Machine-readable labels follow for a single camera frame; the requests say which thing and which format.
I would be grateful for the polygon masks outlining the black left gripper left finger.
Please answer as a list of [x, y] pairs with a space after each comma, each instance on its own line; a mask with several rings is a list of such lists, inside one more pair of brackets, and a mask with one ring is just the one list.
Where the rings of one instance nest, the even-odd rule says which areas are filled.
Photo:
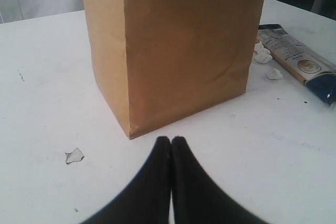
[[134, 178], [83, 223], [169, 223], [171, 143], [159, 136]]

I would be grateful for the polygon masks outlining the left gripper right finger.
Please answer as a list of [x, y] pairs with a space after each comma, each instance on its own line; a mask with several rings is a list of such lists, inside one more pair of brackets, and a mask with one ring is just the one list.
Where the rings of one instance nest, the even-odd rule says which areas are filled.
[[266, 223], [209, 177], [182, 136], [171, 141], [171, 190], [175, 223]]

